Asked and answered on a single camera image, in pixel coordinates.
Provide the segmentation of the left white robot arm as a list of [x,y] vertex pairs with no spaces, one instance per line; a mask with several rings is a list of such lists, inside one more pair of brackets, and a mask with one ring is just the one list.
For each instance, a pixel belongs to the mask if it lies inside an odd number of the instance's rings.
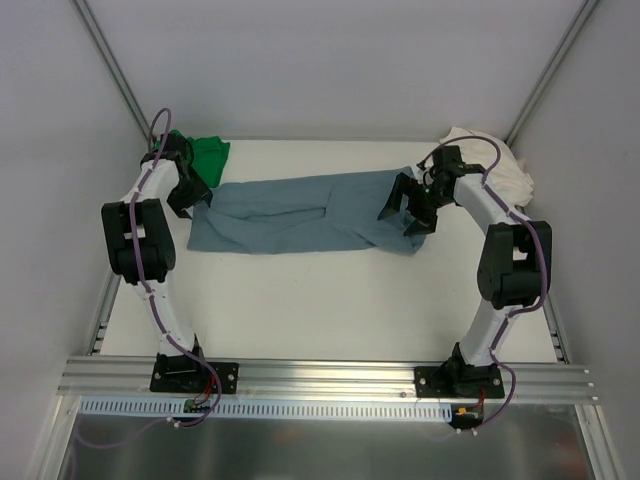
[[158,377],[166,375],[186,391],[207,382],[208,368],[190,322],[179,312],[172,288],[176,248],[166,218],[189,219],[212,192],[193,167],[187,139],[163,134],[141,160],[140,175],[119,201],[101,207],[109,263],[142,300],[158,336]]

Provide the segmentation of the blue-grey t-shirt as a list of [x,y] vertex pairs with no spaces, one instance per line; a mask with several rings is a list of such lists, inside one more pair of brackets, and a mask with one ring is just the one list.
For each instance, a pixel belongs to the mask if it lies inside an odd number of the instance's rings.
[[194,208],[187,248],[252,255],[379,248],[413,255],[425,237],[404,234],[409,213],[378,218],[400,173],[413,175],[404,167],[221,184],[210,205]]

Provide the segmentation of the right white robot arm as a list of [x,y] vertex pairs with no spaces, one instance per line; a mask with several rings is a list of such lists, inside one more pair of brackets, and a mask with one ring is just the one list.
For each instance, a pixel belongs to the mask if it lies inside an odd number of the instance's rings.
[[464,338],[438,367],[419,366],[419,398],[505,396],[499,351],[516,318],[540,309],[551,282],[552,228],[509,206],[489,181],[489,171],[468,164],[457,145],[431,153],[433,164],[421,180],[396,176],[379,217],[398,213],[406,200],[413,221],[406,236],[432,234],[439,209],[464,208],[485,236],[476,279],[482,301]]

